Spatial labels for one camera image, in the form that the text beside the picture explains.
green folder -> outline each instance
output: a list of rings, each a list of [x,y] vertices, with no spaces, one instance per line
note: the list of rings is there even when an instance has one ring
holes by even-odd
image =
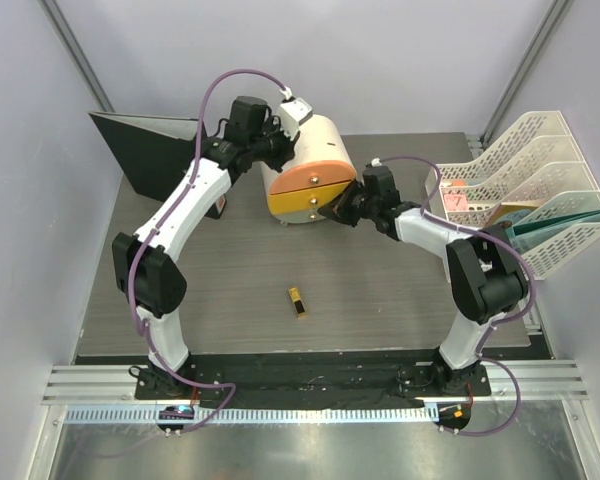
[[[584,218],[593,217],[599,215],[600,210],[592,210],[584,213],[572,213],[570,215],[562,215],[560,217],[546,218],[544,220],[538,220],[536,222],[529,222],[523,225],[514,225],[513,234],[515,236],[524,235],[525,233],[535,232],[541,228],[553,227],[562,223],[572,222],[574,220],[582,220]]]

metal frame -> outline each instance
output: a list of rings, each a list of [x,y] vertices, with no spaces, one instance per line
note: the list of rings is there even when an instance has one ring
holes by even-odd
[[[68,407],[66,405],[53,405],[47,407],[46,417],[42,423],[36,451],[29,468],[29,480],[48,480],[53,468],[62,426],[66,418]]]
[[[504,116],[509,111],[514,98],[520,92],[529,73],[538,62],[544,47],[555,33],[556,28],[564,18],[565,13],[572,3],[573,0],[554,0],[547,10],[536,34],[522,57],[522,61],[509,81],[489,123],[487,123],[484,134],[482,135],[482,144],[484,148],[487,148],[490,145],[497,130],[500,128]]]
[[[587,478],[600,479],[600,445],[590,418],[591,403],[564,400],[562,404]]]
[[[113,105],[109,101],[109,97],[107,97],[107,93],[102,88],[102,84],[100,80],[98,80],[98,76],[95,71],[91,67],[87,56],[82,51],[82,47],[76,36],[73,34],[69,23],[64,17],[62,10],[58,6],[56,0],[38,0],[40,6],[47,14],[51,25],[53,25],[54,30],[58,34],[60,41],[64,44],[69,53],[69,56],[73,60],[80,76],[84,80],[87,88],[93,95],[96,103],[100,110],[105,112],[114,112]]]
[[[542,325],[542,312],[538,307],[538,303],[534,303],[531,311],[522,317],[525,327],[527,327],[527,333],[529,335],[544,335]]]
[[[587,393],[573,360],[517,360],[504,362],[516,376],[524,400],[585,400]],[[57,366],[45,390],[43,405],[120,405],[156,403],[134,399],[136,379],[130,365]],[[494,392],[475,401],[511,401],[515,393],[507,374],[485,365]],[[426,402],[463,401],[464,397],[427,397]],[[178,404],[165,400],[162,404]]]
[[[469,150],[471,150],[471,157],[475,160],[484,153],[482,139],[480,138],[480,135],[465,134],[465,137],[467,138],[467,145],[469,145]]]
[[[569,421],[581,462],[590,479],[600,479],[600,450],[589,419],[589,400],[582,377],[572,360],[518,360],[504,362],[516,376],[522,391],[523,401],[561,400]],[[485,365],[493,391],[490,397],[475,398],[476,402],[511,402],[515,392],[507,374],[495,365]],[[128,417],[127,410],[146,413],[158,411],[161,405],[174,405],[181,401],[138,401],[133,397],[136,379],[128,373],[129,365],[56,366],[49,377],[44,393],[43,405],[47,416],[41,429],[38,447],[32,460],[29,480],[48,478],[56,450],[60,442],[62,426],[68,423],[89,423],[84,413],[71,415],[74,410],[93,411],[98,418],[109,419],[116,412]],[[428,409],[437,409],[437,402],[464,401],[465,398],[424,398]],[[219,423],[333,423],[333,422],[409,422],[430,421],[427,412],[420,413],[404,409],[386,414],[381,411],[354,411],[351,414],[327,412],[241,411],[228,413]],[[155,415],[148,415],[148,422],[155,422]]]

gray wood-grain table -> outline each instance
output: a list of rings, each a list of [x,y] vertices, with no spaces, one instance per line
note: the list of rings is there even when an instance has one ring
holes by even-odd
[[[355,135],[344,138],[360,173],[374,157],[419,155],[464,162],[463,134]],[[427,167],[390,165],[404,200],[422,202]],[[111,241],[132,234],[159,203],[123,179],[87,311],[80,355],[146,354],[129,308],[116,290]],[[395,242],[362,221],[353,229],[324,220],[283,227],[268,212],[259,168],[228,194],[221,220],[205,218],[178,266],[188,282],[181,305],[187,345],[194,353],[432,348],[455,315],[441,261]],[[287,289],[297,286],[308,316],[297,319]],[[491,345],[522,346],[522,322],[499,329]]]

orange and white cylinder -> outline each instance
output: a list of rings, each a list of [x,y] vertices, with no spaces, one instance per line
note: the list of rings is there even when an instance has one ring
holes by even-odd
[[[335,124],[321,115],[300,126],[294,151],[282,173],[261,164],[269,211],[286,223],[320,220],[318,208],[340,195],[356,170]]]

pink label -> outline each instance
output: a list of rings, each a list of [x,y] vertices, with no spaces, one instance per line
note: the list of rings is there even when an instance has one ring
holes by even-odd
[[[469,210],[469,202],[467,196],[460,193],[445,193],[444,194],[444,207],[447,212],[458,212]]]
[[[222,195],[218,200],[216,200],[216,208],[218,209],[218,213],[222,211],[226,202],[227,199],[224,195]]]

